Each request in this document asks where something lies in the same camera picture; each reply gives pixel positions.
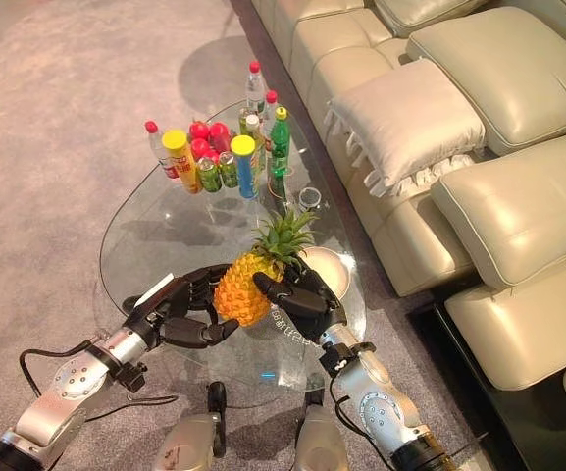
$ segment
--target red apple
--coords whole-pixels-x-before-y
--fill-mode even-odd
[[[191,134],[191,139],[208,139],[208,126],[201,121],[194,121],[188,128],[188,133]]]
[[[209,150],[211,146],[208,145],[208,140],[201,137],[196,137],[191,141],[191,152],[193,153],[193,158],[197,161]]]
[[[209,133],[211,134],[211,138],[215,138],[216,136],[222,134],[230,135],[228,126],[226,126],[224,123],[220,123],[219,121],[211,125],[211,128],[209,129]]]
[[[211,159],[213,162],[215,162],[215,165],[218,165],[220,163],[220,154],[218,154],[213,149],[207,150],[202,157]]]
[[[213,123],[210,128],[211,145],[218,152],[228,152],[231,150],[231,132],[224,123]]]

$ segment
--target green bottle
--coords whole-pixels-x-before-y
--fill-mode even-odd
[[[275,177],[281,177],[287,172],[291,135],[286,121],[286,108],[279,106],[275,114],[276,122],[272,128],[272,173]]]

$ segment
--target pineapple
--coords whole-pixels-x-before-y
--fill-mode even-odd
[[[270,310],[270,301],[252,282],[252,275],[263,272],[280,281],[286,264],[298,264],[294,254],[311,242],[311,232],[302,228],[315,216],[303,213],[296,217],[288,211],[266,222],[267,233],[260,236],[249,252],[241,254],[220,280],[213,298],[217,312],[225,319],[236,319],[242,327],[259,322]]]

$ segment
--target plastic bottle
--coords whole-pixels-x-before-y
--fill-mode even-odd
[[[145,123],[145,130],[147,131],[147,137],[149,139],[149,147],[152,149],[152,153],[165,171],[165,175],[174,182],[178,182],[178,170],[176,170],[169,152],[163,145],[163,133],[158,130],[158,126],[156,126],[156,123],[153,121],[147,121]]]
[[[286,174],[291,135],[284,106],[276,109],[276,123],[272,128],[272,173],[275,177]]]
[[[254,164],[252,165],[252,167],[256,169],[255,182],[258,182],[258,175],[265,170],[265,138],[259,129],[260,125],[261,122],[257,115],[248,115],[245,119],[247,135],[252,137],[256,144],[256,149],[254,150]]]
[[[265,83],[258,61],[250,62],[250,75],[245,84],[245,97],[247,108],[260,117],[265,109]]]
[[[272,128],[276,122],[276,109],[279,96],[274,90],[270,90],[265,95],[265,111],[263,112],[263,136],[266,139],[270,138]]]

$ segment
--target white bowl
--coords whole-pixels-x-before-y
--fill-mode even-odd
[[[336,252],[325,247],[307,247],[298,255],[313,270],[339,299],[342,299],[350,287],[350,269],[343,264]]]

